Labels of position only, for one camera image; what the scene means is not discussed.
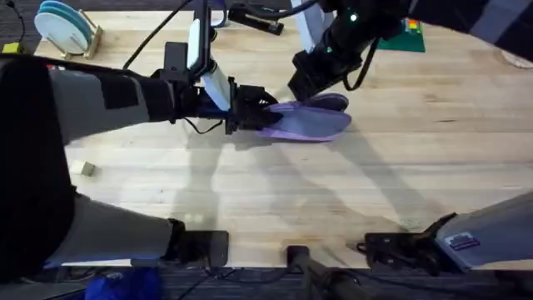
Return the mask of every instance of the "black mount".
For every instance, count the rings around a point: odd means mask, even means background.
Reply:
[[[387,265],[391,268],[423,269],[431,276],[441,272],[462,273],[461,269],[435,245],[438,230],[456,214],[444,216],[422,233],[367,233],[365,242],[358,243],[355,248],[366,255],[366,263],[374,268]]]
[[[326,267],[311,258],[306,246],[289,246],[286,249],[289,269],[299,268],[303,272],[305,299],[335,300],[386,300],[384,295],[372,295],[359,287],[356,279],[347,270]]]

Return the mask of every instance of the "wooden tabletop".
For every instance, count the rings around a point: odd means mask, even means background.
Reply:
[[[87,63],[120,68],[167,14],[89,13],[105,32]],[[164,43],[185,42],[191,20],[191,12],[178,13],[131,69],[161,68]],[[286,84],[301,50],[295,21],[283,22],[280,37],[233,23],[212,44],[227,76],[265,86],[282,102],[291,100]],[[419,232],[447,213],[533,188],[533,72],[507,65],[473,37],[431,26],[424,36],[427,53],[378,51],[360,90],[332,89],[351,99],[353,116],[335,142],[143,124],[69,145],[69,161],[97,166],[94,177],[72,180],[98,201],[181,219],[189,229],[227,230],[230,266],[282,266],[287,245],[306,244],[327,265],[366,267],[346,242],[368,232]],[[44,41],[37,55],[59,57]]]

